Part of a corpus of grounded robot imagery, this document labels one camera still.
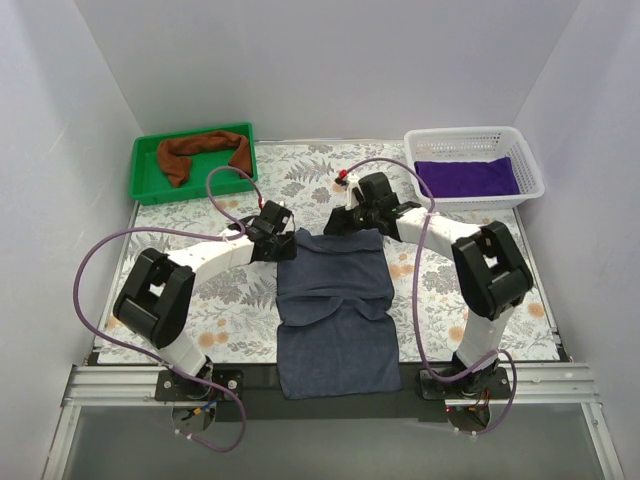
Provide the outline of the grey blue towel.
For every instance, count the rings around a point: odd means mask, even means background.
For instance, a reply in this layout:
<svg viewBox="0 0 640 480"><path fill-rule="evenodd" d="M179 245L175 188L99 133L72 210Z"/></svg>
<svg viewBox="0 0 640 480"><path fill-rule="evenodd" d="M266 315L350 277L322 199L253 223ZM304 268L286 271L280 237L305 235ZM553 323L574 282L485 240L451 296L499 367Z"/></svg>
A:
<svg viewBox="0 0 640 480"><path fill-rule="evenodd" d="M296 235L297 255L277 267L277 369L290 400L395 392L395 295L376 230Z"/></svg>

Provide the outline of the purple towel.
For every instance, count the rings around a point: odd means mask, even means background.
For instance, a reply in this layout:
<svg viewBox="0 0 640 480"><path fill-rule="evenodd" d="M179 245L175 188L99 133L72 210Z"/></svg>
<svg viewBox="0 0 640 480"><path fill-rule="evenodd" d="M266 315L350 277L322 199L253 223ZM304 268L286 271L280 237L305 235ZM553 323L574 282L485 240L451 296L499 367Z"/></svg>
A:
<svg viewBox="0 0 640 480"><path fill-rule="evenodd" d="M489 162L418 161L414 168L436 199L520 194L509 157Z"/></svg>

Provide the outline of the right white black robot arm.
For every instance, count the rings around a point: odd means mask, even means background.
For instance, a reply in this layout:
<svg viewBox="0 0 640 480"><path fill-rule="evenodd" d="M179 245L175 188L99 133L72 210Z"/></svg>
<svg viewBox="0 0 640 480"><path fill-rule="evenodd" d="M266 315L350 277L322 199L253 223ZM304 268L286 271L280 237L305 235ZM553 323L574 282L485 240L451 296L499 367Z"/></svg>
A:
<svg viewBox="0 0 640 480"><path fill-rule="evenodd" d="M533 287L531 271L509 229L498 221L484 226L458 222L417 202L400 202L381 172L358 177L343 170L335 182L347 201L332 210L325 234L376 230L453 262L469 309L466 328L447 369L424 369L450 391L483 389L496 371L507 322Z"/></svg>

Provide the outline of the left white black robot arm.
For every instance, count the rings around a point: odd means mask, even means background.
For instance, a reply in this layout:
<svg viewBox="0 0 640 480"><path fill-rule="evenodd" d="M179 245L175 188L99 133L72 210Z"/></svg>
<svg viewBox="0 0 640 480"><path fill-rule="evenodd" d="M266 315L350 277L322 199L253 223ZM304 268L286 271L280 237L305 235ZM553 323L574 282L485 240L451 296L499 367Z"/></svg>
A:
<svg viewBox="0 0 640 480"><path fill-rule="evenodd" d="M113 315L144 338L168 367L196 378L211 364L185 332L193 291L228 270L255 262L279 262L296 256L293 213L273 201L214 239L162 253L144 250L115 300Z"/></svg>

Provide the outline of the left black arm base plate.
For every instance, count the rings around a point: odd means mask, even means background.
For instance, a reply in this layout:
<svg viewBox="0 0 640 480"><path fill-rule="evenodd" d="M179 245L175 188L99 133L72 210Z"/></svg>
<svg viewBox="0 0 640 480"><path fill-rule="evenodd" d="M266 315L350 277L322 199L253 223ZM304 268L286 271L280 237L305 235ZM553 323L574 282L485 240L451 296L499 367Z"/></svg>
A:
<svg viewBox="0 0 640 480"><path fill-rule="evenodd" d="M203 378L206 382L216 383L238 397L242 395L244 373L242 370L218 368L206 370ZM162 402L187 401L230 401L231 397L208 384L186 379L169 370L159 373L156 382L154 399Z"/></svg>

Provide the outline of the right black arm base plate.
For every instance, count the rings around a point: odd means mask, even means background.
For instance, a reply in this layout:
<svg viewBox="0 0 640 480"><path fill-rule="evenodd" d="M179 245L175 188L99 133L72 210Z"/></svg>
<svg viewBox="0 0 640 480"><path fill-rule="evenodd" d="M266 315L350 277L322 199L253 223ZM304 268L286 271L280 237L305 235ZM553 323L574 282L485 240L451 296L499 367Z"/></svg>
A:
<svg viewBox="0 0 640 480"><path fill-rule="evenodd" d="M474 372L453 383L439 382L426 370L419 372L418 393L425 400L478 400L489 394L489 399L506 400L511 395L511 384L502 367Z"/></svg>

